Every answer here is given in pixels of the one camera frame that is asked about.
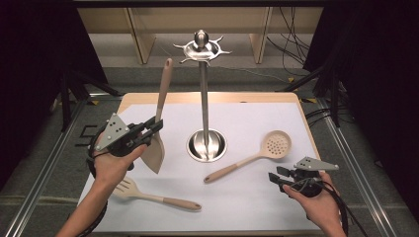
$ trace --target stand base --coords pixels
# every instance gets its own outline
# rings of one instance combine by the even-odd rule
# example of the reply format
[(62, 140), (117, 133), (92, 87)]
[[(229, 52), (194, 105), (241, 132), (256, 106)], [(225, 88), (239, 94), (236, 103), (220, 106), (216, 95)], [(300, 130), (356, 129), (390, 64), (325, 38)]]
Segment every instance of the stand base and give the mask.
[(209, 145), (206, 147), (204, 131), (198, 130), (192, 134), (187, 143), (189, 155), (200, 162), (213, 162), (221, 158), (227, 150), (225, 137), (216, 130), (209, 129)]

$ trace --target kitchen utensil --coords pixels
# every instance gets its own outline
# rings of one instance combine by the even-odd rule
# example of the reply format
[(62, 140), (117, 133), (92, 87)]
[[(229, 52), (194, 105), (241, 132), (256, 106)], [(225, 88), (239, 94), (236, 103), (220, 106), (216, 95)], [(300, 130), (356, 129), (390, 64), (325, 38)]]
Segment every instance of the kitchen utensil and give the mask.
[(194, 33), (194, 40), (186, 45), (174, 46), (182, 48), (187, 60), (197, 61), (200, 65), (201, 74), (201, 105), (203, 108), (203, 126), (192, 134), (188, 141), (188, 152), (193, 159), (200, 162), (213, 162), (222, 157), (226, 151), (225, 137), (214, 129), (209, 128), (209, 100), (208, 100), (208, 71), (210, 61), (220, 54), (230, 53), (221, 50), (218, 42), (222, 39), (210, 40), (210, 36), (204, 30)]
[(280, 130), (271, 131), (264, 137), (262, 141), (262, 148), (257, 154), (213, 172), (204, 178), (204, 182), (213, 182), (236, 170), (237, 168), (240, 168), (259, 158), (281, 159), (290, 152), (291, 145), (291, 139), (285, 132)]
[(198, 203), (189, 200), (144, 194), (139, 191), (135, 181), (129, 177), (125, 177), (117, 185), (117, 187), (114, 189), (113, 194), (120, 198), (140, 198), (146, 200), (153, 200), (190, 210), (200, 210), (202, 208)]
[[(167, 91), (172, 79), (173, 60), (168, 58), (164, 64), (163, 73), (161, 75), (160, 92), (158, 95), (156, 121), (161, 120), (163, 106), (166, 100)], [(164, 159), (164, 144), (160, 137), (160, 132), (156, 132), (151, 138), (151, 144), (141, 154), (141, 159), (154, 173), (158, 174)]]

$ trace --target metal stand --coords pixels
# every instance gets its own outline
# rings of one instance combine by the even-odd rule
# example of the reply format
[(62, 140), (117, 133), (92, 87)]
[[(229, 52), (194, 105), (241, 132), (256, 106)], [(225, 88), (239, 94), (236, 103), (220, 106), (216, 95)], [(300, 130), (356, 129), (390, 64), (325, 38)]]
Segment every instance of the metal stand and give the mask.
[(203, 30), (195, 33), (193, 41), (188, 44), (176, 47), (183, 48), (185, 60), (194, 60), (199, 63), (201, 73), (201, 100), (203, 108), (203, 125), (204, 129), (196, 131), (188, 139), (188, 152), (195, 160), (201, 162), (212, 162), (218, 160), (224, 155), (227, 144), (225, 137), (217, 130), (209, 128), (209, 100), (208, 100), (208, 72), (207, 67), (210, 66), (210, 60), (218, 57), (222, 53), (230, 53), (222, 51), (217, 40), (210, 40), (209, 35)]

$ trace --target wooden handle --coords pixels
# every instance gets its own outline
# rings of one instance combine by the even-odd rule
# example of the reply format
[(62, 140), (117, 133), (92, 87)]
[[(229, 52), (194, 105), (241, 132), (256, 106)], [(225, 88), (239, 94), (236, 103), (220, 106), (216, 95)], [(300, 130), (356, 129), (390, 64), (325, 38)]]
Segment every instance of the wooden handle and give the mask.
[(216, 181), (217, 179), (229, 174), (230, 172), (234, 171), (237, 168), (238, 168), (238, 166), (236, 164), (232, 164), (232, 165), (227, 166), (225, 168), (222, 168), (218, 171), (215, 171), (212, 174), (210, 174), (210, 175), (208, 175), (204, 178), (204, 183), (207, 184), (207, 183)]
[(163, 203), (176, 205), (176, 206), (183, 207), (183, 208), (190, 209), (190, 210), (199, 210), (199, 209), (202, 208), (196, 202), (189, 201), (189, 200), (183, 200), (183, 199), (170, 198), (170, 197), (165, 197), (163, 199)]
[(161, 111), (163, 110), (164, 101), (166, 100), (167, 91), (169, 90), (170, 81), (172, 80), (173, 60), (167, 58), (164, 64), (163, 73), (161, 74), (160, 91), (157, 101), (157, 115), (156, 120), (161, 119)]

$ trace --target spatula head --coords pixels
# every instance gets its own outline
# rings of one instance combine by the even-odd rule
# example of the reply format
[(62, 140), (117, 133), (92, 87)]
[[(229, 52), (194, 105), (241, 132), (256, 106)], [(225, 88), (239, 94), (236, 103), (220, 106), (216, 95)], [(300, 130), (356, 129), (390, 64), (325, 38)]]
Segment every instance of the spatula head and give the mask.
[(141, 159), (150, 170), (158, 174), (164, 159), (164, 145), (158, 132), (151, 138), (151, 144), (141, 154)]
[(135, 197), (139, 193), (133, 179), (125, 177), (114, 189), (113, 194), (120, 198)]

